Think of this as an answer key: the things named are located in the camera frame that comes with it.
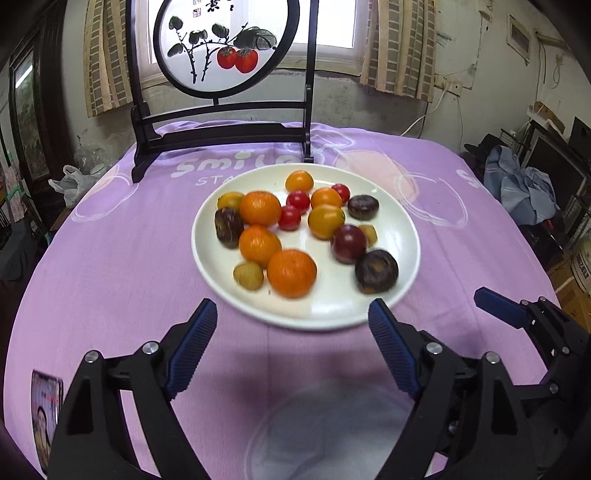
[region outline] blue cloth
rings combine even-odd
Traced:
[[[486,159],[484,186],[517,225],[536,225],[559,210],[548,174],[533,167],[521,168],[513,152],[501,145]]]

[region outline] table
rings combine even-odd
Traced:
[[[71,214],[72,209],[64,208],[60,215],[56,218],[56,221],[49,227],[50,233],[57,232],[64,224],[68,216]]]
[[[166,125],[160,132],[193,128]],[[425,140],[314,124],[317,163],[361,174],[405,206],[417,227],[417,280],[393,308],[464,356],[498,352],[516,383],[544,365],[526,334],[478,310],[487,286],[514,300],[556,301],[550,280],[503,207],[457,155]],[[169,152],[131,183],[134,149],[56,233],[22,300],[4,385],[6,427],[38,467],[31,371],[67,390],[85,352],[132,353],[189,318],[203,297],[218,327],[187,391],[172,405],[214,479],[373,478],[412,407],[366,325],[332,333],[269,327],[225,304],[190,248],[204,199],[251,168],[300,161],[300,146],[227,145]],[[156,473],[131,394],[124,408],[140,465]]]

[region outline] cardboard box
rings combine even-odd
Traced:
[[[552,120],[554,125],[560,130],[560,133],[564,133],[564,124],[560,121],[560,118],[556,116],[556,114],[550,110],[545,104],[540,102],[539,100],[534,103],[534,112],[537,113],[539,116],[545,118],[546,120]]]
[[[559,268],[550,270],[548,276],[560,302],[560,308],[591,333],[591,297],[577,284],[570,264],[571,261],[568,259]]]

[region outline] red cherry tomato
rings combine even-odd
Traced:
[[[310,208],[310,197],[308,197],[306,192],[296,190],[287,196],[287,201],[285,203],[294,206],[303,215],[308,211],[308,208]]]
[[[236,50],[232,47],[220,48],[217,51],[217,64],[223,69],[231,69],[236,64]]]
[[[284,207],[281,207],[281,218],[278,222],[279,230],[292,232],[293,230],[297,230],[300,227],[300,222],[300,211],[296,207],[292,205],[285,205]]]
[[[251,48],[238,50],[236,54],[236,68],[242,73],[252,72],[258,63],[258,53]]]
[[[336,183],[331,187],[333,190],[336,190],[336,193],[339,194],[340,199],[343,201],[343,205],[349,201],[351,197],[351,191],[342,183]]]

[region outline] white plate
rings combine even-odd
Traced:
[[[285,179],[296,170],[314,177],[314,189],[343,183],[351,195],[368,194],[379,201],[378,214],[370,222],[359,222],[347,214],[346,223],[371,223],[377,233],[374,248],[383,248],[398,262],[400,276],[394,288],[377,295],[362,294],[355,284],[352,265],[338,263],[330,251],[330,242],[317,240],[310,232],[307,215],[295,232],[276,231],[283,248],[306,251],[318,266],[312,290],[297,300],[277,295],[265,279],[257,292],[245,290],[232,277],[234,267],[243,261],[238,249],[225,248],[216,237],[213,217],[217,199],[227,192],[248,193],[267,190],[277,195],[282,205],[288,192]],[[263,322],[300,330],[334,330],[367,321],[370,302],[382,297],[392,306],[404,296],[418,273],[421,248],[417,230],[404,208],[385,190],[369,180],[338,168],[314,164],[280,164],[245,172],[221,185],[201,205],[191,232],[193,257],[199,271],[212,289],[237,309]]]

